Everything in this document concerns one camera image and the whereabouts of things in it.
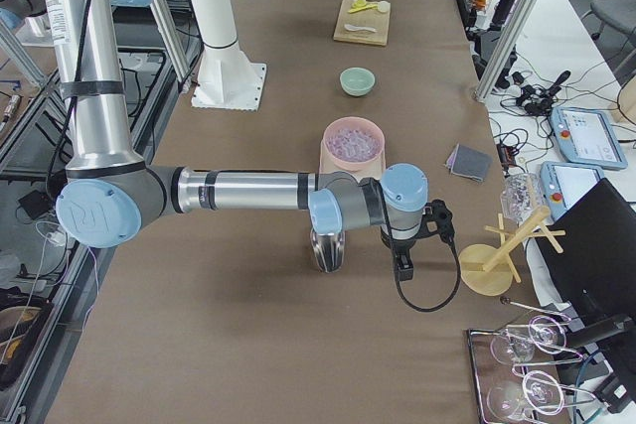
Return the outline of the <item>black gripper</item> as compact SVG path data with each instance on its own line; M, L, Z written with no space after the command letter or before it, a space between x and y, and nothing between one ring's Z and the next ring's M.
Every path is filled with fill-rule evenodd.
M391 252L395 280L411 280L413 278L414 265L410 257L410 250L418 241L417 233L411 237L405 237L401 232L397 232L394 229L392 234L389 234L385 227L381 227L380 231L383 244Z

